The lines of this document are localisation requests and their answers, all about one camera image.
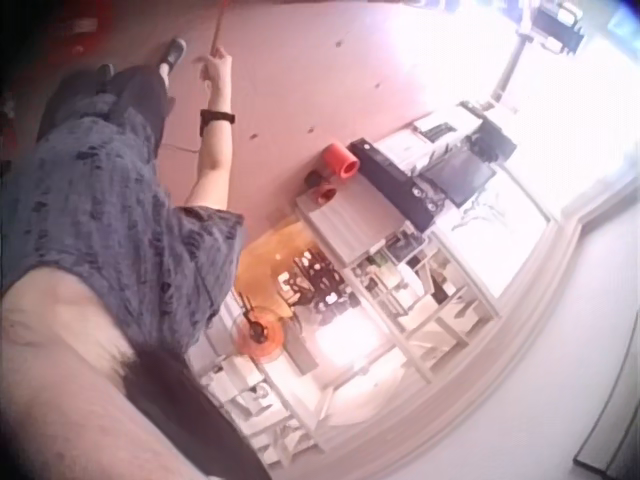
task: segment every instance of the orange spool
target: orange spool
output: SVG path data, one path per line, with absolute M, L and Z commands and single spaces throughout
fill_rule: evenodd
M 340 178 L 347 179 L 358 173 L 360 160 L 347 147 L 340 143 L 332 143 L 322 152 L 327 167 Z

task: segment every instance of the person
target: person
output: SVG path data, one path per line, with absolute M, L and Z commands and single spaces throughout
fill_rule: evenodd
M 64 78 L 33 153 L 3 179 L 3 430 L 37 478 L 270 478 L 185 360 L 232 286 L 243 222 L 226 211 L 222 48 L 201 59 L 210 100 L 186 204 L 156 179 L 185 49 L 174 39 L 157 67 Z

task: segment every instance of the black wristband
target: black wristband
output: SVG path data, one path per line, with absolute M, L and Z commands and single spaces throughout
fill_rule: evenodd
M 223 120 L 231 125 L 236 123 L 236 116 L 233 113 L 214 112 L 213 110 L 200 110 L 200 136 L 204 135 L 204 129 L 215 120 Z

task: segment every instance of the pink floor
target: pink floor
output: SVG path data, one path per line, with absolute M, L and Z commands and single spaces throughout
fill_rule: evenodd
M 195 178 L 196 155 L 175 146 L 199 146 L 206 94 L 193 60 L 209 51 L 217 2 L 116 4 L 113 34 L 84 63 L 123 68 L 154 58 L 173 35 L 189 44 L 172 77 L 177 103 L 159 155 L 160 178 L 180 203 Z M 305 173 L 329 142 L 376 140 L 440 104 L 488 91 L 511 50 L 513 28 L 502 19 L 483 22 L 392 4 L 233 4 L 222 32 L 234 57 L 238 117 L 230 208 L 246 216 L 249 238 L 291 213 Z M 42 78 L 20 96 L 23 147 L 58 78 Z

